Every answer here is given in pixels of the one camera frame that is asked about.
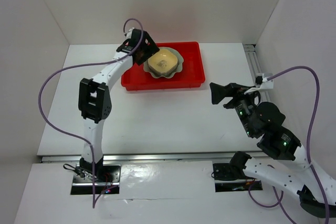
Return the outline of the yellow square plate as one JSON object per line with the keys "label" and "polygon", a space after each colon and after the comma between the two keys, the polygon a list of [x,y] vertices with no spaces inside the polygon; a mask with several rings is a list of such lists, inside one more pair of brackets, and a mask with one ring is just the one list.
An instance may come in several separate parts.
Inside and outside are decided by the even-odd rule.
{"label": "yellow square plate", "polygon": [[177,56],[169,49],[160,48],[148,59],[148,66],[156,75],[168,76],[176,69],[178,62]]}

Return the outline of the large green scalloped bowl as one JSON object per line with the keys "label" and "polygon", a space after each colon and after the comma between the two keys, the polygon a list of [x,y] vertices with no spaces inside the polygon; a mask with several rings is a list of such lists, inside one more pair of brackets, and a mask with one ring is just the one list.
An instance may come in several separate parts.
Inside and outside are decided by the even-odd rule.
{"label": "large green scalloped bowl", "polygon": [[166,79],[171,79],[176,73],[180,73],[182,70],[183,70],[183,63],[184,63],[184,58],[182,57],[182,55],[175,49],[173,48],[170,48],[170,47],[160,47],[160,48],[166,48],[166,49],[169,49],[172,53],[174,53],[177,58],[178,58],[178,65],[176,67],[176,69],[168,76],[158,76],[156,75],[154,72],[152,72],[148,66],[148,61],[146,61],[144,64],[143,64],[143,70],[144,72],[147,72],[149,73],[153,78],[155,79],[158,79],[158,78],[166,78]]}

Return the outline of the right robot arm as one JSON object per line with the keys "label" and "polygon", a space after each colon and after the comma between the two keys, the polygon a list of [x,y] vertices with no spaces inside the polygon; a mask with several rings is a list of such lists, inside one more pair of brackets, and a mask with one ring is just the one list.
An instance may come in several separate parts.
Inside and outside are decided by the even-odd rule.
{"label": "right robot arm", "polygon": [[308,159],[306,147],[283,126],[285,115],[271,102],[255,103],[258,91],[236,83],[222,86],[210,83],[212,104],[224,98],[230,101],[225,109],[236,111],[250,138],[257,138],[257,147],[285,170],[271,168],[251,155],[238,151],[229,162],[235,178],[253,177],[291,195],[307,213],[324,219],[335,218],[335,179],[315,161]]}

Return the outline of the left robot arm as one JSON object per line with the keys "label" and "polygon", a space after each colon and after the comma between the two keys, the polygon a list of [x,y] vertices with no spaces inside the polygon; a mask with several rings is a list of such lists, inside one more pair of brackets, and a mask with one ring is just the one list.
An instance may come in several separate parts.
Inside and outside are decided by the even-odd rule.
{"label": "left robot arm", "polygon": [[134,64],[142,65],[158,51],[146,31],[132,28],[117,48],[112,62],[92,78],[80,81],[78,108],[84,122],[84,138],[89,143],[84,145],[79,165],[91,181],[99,181],[104,173],[102,134],[104,122],[112,112],[112,87]]}

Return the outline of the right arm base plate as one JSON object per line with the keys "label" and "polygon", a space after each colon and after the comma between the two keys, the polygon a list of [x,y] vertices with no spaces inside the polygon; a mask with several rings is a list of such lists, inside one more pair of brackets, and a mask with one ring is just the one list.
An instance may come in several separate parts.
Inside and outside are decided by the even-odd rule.
{"label": "right arm base plate", "polygon": [[263,190],[261,181],[235,172],[229,163],[213,163],[211,177],[216,193],[247,191],[250,185],[252,190]]}

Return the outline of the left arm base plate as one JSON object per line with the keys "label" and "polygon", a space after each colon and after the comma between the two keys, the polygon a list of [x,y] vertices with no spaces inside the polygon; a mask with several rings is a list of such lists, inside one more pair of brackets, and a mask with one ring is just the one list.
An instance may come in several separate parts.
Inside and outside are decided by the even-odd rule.
{"label": "left arm base plate", "polygon": [[94,180],[96,195],[114,195],[120,192],[121,165],[107,165],[102,167],[98,175],[93,176],[87,169],[79,165],[64,164],[63,168],[74,173],[71,185],[71,195],[92,195],[92,181]]}

